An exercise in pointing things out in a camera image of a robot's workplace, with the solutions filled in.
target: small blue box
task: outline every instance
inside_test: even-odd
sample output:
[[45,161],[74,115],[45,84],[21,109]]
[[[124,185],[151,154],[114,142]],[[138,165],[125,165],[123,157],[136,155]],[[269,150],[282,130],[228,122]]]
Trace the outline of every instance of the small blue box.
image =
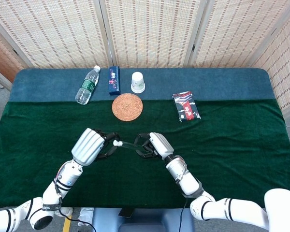
[[109,68],[108,91],[110,95],[120,94],[119,72],[120,72],[120,69],[118,66],[112,66]]

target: green tablecloth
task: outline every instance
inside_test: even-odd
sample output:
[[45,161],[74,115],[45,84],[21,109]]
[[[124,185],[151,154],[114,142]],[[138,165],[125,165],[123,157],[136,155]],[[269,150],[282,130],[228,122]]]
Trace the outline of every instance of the green tablecloth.
[[[122,122],[112,101],[9,102],[0,122],[0,205],[42,196],[86,128],[117,131],[123,141],[160,132],[217,200],[264,206],[272,188],[290,190],[290,144],[275,99],[196,101],[201,120],[179,122],[172,100],[145,100],[141,116]],[[75,207],[180,208],[185,199],[159,159],[117,149],[84,167],[64,199]]]

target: white robot arm segment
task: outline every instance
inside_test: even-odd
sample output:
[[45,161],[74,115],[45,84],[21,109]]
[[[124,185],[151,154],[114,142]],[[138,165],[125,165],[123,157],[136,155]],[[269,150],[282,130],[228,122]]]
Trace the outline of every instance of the white robot arm segment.
[[62,199],[83,173],[83,166],[90,165],[103,148],[104,142],[117,135],[101,134],[89,128],[83,132],[72,149],[73,160],[62,165],[42,198],[34,198],[17,208],[0,211],[0,232],[17,230],[21,220],[28,220],[35,230],[48,226],[55,211],[61,208]]
[[149,134],[149,140],[155,149],[153,153],[158,153],[165,161],[167,170],[181,187],[185,197],[196,198],[190,204],[191,214],[196,219],[220,218],[252,224],[270,232],[290,231],[290,191],[268,191],[264,197],[267,212],[251,201],[225,198],[215,202],[215,199],[204,191],[200,181],[189,172],[183,158],[173,155],[174,149],[162,134],[152,132]]

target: white paper cup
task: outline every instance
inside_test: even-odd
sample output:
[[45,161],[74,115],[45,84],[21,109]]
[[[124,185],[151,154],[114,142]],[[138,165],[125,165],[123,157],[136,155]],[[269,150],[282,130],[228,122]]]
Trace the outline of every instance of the white paper cup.
[[145,90],[143,74],[141,74],[140,72],[134,72],[132,74],[131,90],[134,93],[142,93]]

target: rattan coaster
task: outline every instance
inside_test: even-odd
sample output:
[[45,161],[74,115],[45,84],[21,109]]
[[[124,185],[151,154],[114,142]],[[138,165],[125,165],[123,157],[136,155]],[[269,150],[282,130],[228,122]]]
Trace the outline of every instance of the rattan coaster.
[[142,100],[131,93],[119,95],[112,104],[113,114],[121,121],[135,120],[140,116],[142,110]]

